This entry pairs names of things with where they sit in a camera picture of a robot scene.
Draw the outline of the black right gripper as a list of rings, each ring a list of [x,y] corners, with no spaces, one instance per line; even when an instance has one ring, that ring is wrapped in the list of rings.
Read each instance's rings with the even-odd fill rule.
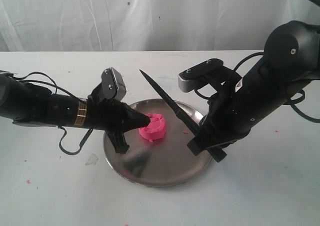
[[[225,83],[209,101],[209,112],[200,127],[200,132],[187,147],[197,156],[208,151],[212,157],[224,157],[219,147],[226,147],[246,135],[253,127],[253,85],[236,86]]]

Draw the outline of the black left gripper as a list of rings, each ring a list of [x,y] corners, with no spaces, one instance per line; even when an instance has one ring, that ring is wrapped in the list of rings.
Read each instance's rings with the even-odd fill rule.
[[[102,86],[96,86],[87,99],[86,128],[108,131],[109,138],[117,154],[129,150],[124,133],[149,125],[150,118],[126,103],[104,96]]]

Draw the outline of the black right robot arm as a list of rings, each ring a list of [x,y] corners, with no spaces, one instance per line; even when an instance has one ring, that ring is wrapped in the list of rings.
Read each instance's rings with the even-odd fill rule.
[[[194,155],[208,151],[216,161],[224,148],[251,129],[305,86],[320,78],[320,27],[292,20],[267,38],[262,57],[244,75],[223,64],[197,76],[197,87],[215,89],[199,132],[187,144]]]

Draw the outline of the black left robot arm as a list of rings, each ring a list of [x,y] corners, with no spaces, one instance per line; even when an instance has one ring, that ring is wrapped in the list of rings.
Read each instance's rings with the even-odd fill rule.
[[[148,126],[150,118],[121,100],[126,95],[121,74],[113,67],[87,98],[79,98],[50,83],[15,77],[0,72],[0,115],[24,127],[67,127],[87,129],[79,143],[83,148],[93,130],[105,131],[116,153],[125,154],[129,145],[124,134]]]

